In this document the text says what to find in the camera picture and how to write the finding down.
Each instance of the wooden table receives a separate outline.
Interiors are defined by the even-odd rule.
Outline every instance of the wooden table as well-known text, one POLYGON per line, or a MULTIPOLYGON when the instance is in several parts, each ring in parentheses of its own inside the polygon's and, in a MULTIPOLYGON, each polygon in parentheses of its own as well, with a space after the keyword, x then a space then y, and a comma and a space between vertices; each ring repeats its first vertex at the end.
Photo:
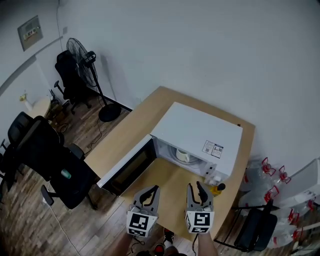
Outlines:
POLYGON ((51 100, 49 97, 44 97, 35 102, 32 106, 32 110, 30 110, 27 114, 35 118, 37 116, 45 117, 50 109, 51 100))
MULTIPOLYGON (((195 98, 159 87, 92 150, 85 162, 102 178, 153 130, 173 102, 190 106, 235 125, 240 124, 243 128, 232 175, 225 182, 226 189, 213 200, 214 220, 210 233, 214 238, 234 202, 248 163, 255 132, 255 126, 251 123, 195 98)), ((157 223, 181 237, 193 240, 194 235, 189 234, 186 227, 184 211, 187 207, 187 185, 191 183, 193 188, 196 188, 196 181, 203 181, 203 178, 165 159, 157 158, 122 197, 130 204, 136 192, 158 185, 161 191, 157 223)))

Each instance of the white cup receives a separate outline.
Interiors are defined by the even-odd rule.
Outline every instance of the white cup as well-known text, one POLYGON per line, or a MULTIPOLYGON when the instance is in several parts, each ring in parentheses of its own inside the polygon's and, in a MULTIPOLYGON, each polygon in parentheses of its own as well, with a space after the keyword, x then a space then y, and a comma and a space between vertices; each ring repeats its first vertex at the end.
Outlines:
POLYGON ((178 158, 182 162, 189 163, 190 161, 190 154, 183 152, 182 150, 176 149, 176 158, 178 158))

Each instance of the black fan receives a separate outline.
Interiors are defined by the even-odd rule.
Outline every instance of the black fan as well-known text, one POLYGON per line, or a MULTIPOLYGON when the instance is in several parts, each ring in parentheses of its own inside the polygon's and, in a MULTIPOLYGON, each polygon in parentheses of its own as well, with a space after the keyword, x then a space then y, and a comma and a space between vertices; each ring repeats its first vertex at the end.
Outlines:
POLYGON ((84 46, 75 38, 69 38, 66 43, 66 49, 70 51, 78 64, 78 74, 82 80, 89 86, 98 87, 104 103, 104 107, 99 111, 99 119, 102 122, 111 122, 115 120, 120 115, 121 108, 118 104, 107 104, 103 96, 94 65, 96 54, 93 51, 87 52, 84 46))

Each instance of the black office chair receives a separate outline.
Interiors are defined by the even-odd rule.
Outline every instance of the black office chair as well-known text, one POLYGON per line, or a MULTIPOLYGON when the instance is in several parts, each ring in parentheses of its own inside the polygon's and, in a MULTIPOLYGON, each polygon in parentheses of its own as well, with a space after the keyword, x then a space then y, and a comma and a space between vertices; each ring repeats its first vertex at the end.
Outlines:
POLYGON ((13 148, 17 146, 21 138, 26 134, 32 121, 33 118, 25 112, 20 112, 13 120, 8 130, 8 138, 13 148))
POLYGON ((239 210, 233 225, 224 239, 224 242, 214 239, 215 242, 237 249, 244 253, 251 251, 263 251, 266 249, 272 234, 275 230, 278 218, 270 214, 273 210, 273 200, 269 200, 266 205, 261 206, 249 206, 249 207, 232 207, 232 210, 239 210), (236 222, 241 214, 243 209, 250 209, 248 216, 246 217, 244 224, 234 241, 234 246, 227 244, 226 241, 231 234, 232 229, 235 227, 236 222))
POLYGON ((90 109, 91 105, 87 102, 87 85, 79 76, 77 62, 70 51, 65 50, 60 53, 56 57, 54 67, 62 79, 64 91, 59 86, 59 81, 55 82, 54 87, 59 89, 65 100, 70 100, 70 103, 73 104, 71 113, 75 114, 74 108, 80 102, 84 103, 87 108, 90 109))
POLYGON ((13 184, 17 182, 16 171, 22 176, 24 175, 20 170, 21 163, 15 158, 15 149, 12 144, 5 146, 5 140, 2 141, 0 147, 5 149, 4 154, 0 154, 0 171, 4 175, 0 175, 5 182, 8 192, 12 188, 13 184))
POLYGON ((55 193, 49 193, 44 186, 41 188, 49 205, 54 202, 52 197, 59 197, 65 206, 73 209, 87 197, 92 208, 97 209, 88 195, 96 174, 84 162, 84 152, 74 144, 70 148, 62 146, 59 135, 42 116, 35 117, 28 126, 15 154, 21 163, 50 181, 55 193), (71 177, 64 177, 63 170, 71 177))

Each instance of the white microwave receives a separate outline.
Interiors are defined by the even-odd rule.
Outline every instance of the white microwave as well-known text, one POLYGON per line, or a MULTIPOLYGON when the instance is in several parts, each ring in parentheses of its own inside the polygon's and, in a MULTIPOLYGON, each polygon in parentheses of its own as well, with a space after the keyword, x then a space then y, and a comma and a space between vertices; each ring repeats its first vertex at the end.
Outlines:
POLYGON ((155 158, 164 158, 202 177, 215 169, 215 175, 224 181, 233 171, 242 130, 239 125, 174 102, 152 132, 97 184, 120 196, 155 158), (180 153, 187 159, 181 159, 180 153))

